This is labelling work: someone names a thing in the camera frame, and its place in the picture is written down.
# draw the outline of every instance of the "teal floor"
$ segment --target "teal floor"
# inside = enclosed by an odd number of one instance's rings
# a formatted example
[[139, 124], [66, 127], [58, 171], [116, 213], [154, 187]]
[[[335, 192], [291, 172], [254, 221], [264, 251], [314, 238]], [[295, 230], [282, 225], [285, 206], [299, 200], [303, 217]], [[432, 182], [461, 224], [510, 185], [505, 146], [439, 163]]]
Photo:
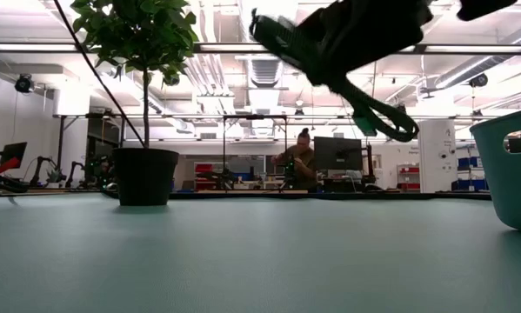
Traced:
[[0, 312], [521, 312], [491, 202], [0, 198]]

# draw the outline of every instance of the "person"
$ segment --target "person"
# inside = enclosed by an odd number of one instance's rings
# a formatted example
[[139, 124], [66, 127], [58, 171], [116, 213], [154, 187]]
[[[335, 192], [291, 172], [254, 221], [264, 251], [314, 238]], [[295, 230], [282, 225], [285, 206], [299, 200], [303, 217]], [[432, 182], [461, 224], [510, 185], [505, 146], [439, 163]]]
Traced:
[[286, 157], [295, 160], [295, 173], [297, 185], [295, 189], [316, 192], [317, 172], [314, 164], [314, 150], [310, 147], [311, 135], [309, 129], [305, 128], [297, 137], [297, 144], [291, 146], [287, 151], [277, 156], [273, 156], [271, 161], [279, 164], [287, 161]]

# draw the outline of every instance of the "teal plastic bin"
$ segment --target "teal plastic bin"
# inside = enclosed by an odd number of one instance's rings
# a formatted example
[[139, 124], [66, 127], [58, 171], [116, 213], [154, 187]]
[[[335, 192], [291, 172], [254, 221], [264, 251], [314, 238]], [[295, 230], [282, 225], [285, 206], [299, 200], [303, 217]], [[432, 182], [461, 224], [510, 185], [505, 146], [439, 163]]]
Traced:
[[504, 147], [507, 134], [521, 130], [521, 110], [471, 127], [499, 219], [521, 230], [521, 153]]

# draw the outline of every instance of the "plant stem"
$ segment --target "plant stem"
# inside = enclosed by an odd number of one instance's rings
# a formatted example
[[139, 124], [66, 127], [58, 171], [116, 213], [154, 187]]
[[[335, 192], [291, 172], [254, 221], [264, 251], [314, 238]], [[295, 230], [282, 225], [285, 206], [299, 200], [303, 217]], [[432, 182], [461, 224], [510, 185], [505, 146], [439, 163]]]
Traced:
[[150, 121], [148, 120], [148, 85], [150, 80], [148, 78], [148, 67], [144, 66], [144, 147], [150, 147]]

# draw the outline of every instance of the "black plant pot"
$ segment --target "black plant pot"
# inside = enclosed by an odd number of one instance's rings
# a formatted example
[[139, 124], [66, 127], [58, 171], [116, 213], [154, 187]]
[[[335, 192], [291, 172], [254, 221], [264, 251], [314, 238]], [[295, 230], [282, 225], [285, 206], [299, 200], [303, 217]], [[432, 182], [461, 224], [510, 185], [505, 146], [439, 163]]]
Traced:
[[169, 150], [121, 148], [113, 150], [121, 205], [165, 205], [179, 154]]

